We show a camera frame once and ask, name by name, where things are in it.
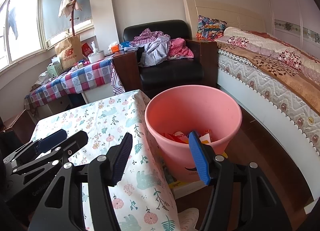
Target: wooden armrest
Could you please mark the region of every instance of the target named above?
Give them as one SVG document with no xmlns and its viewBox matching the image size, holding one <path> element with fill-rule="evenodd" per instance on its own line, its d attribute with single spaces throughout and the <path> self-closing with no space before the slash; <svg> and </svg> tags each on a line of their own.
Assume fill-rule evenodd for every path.
<svg viewBox="0 0 320 231">
<path fill-rule="evenodd" d="M 204 72 L 203 85 L 216 87 L 218 80 L 217 43 L 198 38 L 186 39 L 186 45 L 195 55 Z"/>
<path fill-rule="evenodd" d="M 113 64 L 126 92 L 140 89 L 142 84 L 135 51 L 119 51 L 113 56 Z"/>
</svg>

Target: brown shopping bag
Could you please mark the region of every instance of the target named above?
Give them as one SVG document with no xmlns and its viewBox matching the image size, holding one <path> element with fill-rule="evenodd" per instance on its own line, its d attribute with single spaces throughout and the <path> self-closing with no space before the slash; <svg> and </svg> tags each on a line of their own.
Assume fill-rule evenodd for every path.
<svg viewBox="0 0 320 231">
<path fill-rule="evenodd" d="M 68 37 L 54 46 L 63 71 L 83 59 L 80 36 Z"/>
</svg>

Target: white container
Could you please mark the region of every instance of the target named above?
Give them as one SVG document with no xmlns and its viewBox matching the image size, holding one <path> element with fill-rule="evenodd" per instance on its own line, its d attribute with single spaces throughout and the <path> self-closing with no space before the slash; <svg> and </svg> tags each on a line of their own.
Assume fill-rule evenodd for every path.
<svg viewBox="0 0 320 231">
<path fill-rule="evenodd" d="M 90 63 L 98 62 L 104 59 L 104 51 L 92 53 L 88 56 Z"/>
</svg>

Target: green box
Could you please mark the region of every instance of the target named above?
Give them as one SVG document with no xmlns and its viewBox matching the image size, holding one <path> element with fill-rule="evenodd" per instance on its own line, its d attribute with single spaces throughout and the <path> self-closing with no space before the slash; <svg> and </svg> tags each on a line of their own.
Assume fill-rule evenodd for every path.
<svg viewBox="0 0 320 231">
<path fill-rule="evenodd" d="M 50 77 L 57 77 L 63 73 L 62 66 L 60 62 L 55 61 L 51 63 L 48 67 L 47 70 L 49 72 Z"/>
</svg>

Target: pink bucket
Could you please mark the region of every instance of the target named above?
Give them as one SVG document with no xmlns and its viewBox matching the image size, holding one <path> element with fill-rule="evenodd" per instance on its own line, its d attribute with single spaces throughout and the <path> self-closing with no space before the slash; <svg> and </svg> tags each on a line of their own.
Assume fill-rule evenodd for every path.
<svg viewBox="0 0 320 231">
<path fill-rule="evenodd" d="M 236 135 L 242 121 L 239 105 L 226 93 L 202 85 L 184 85 L 168 89 L 154 97 L 147 106 L 145 120 L 156 139 L 164 162 L 178 180 L 199 180 L 189 145 L 163 137 L 192 130 L 212 130 L 215 141 L 209 145 L 222 154 Z"/>
</svg>

